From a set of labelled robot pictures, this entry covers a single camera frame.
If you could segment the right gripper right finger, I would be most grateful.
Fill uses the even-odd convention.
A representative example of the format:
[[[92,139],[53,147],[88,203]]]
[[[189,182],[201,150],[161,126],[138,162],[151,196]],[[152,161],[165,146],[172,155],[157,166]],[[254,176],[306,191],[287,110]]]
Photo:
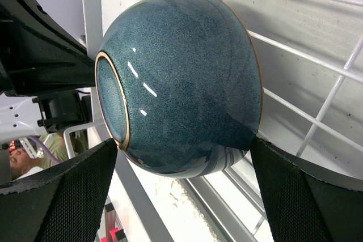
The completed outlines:
[[[250,151],[274,241],[362,241],[362,180],[261,138]]]

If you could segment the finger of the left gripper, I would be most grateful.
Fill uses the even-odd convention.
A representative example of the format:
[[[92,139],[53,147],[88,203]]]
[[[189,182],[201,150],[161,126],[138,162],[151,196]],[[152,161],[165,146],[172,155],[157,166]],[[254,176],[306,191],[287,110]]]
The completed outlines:
[[[94,85],[86,48],[40,5],[1,1],[1,92],[34,96]]]

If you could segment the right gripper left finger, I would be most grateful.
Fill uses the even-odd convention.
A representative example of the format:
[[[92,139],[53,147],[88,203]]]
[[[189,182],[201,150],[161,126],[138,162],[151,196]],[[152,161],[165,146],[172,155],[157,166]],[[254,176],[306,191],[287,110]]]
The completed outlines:
[[[63,163],[1,185],[1,241],[94,241],[117,147],[108,139]]]

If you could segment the blue bowl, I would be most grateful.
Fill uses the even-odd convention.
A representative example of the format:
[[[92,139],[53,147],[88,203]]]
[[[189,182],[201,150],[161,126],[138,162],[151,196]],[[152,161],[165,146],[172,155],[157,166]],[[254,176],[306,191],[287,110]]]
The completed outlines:
[[[224,170],[250,149],[263,89],[251,38],[222,0],[142,0],[95,61],[110,136],[139,168],[176,179]]]

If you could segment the white wire dish rack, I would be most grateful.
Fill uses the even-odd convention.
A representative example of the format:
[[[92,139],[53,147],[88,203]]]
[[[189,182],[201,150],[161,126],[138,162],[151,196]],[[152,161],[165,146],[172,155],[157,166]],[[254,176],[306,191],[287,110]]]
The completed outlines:
[[[139,0],[81,0],[79,41],[95,58],[110,23]],[[249,29],[264,79],[260,135],[362,178],[362,0],[225,0]],[[212,175],[173,180],[119,155],[108,200],[129,241],[271,241],[250,154]]]

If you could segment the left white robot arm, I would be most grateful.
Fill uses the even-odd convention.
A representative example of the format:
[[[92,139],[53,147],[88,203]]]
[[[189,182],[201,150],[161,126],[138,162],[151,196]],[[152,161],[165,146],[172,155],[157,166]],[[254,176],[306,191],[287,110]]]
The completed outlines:
[[[95,84],[86,48],[37,0],[1,0],[1,140],[89,120],[78,89]]]

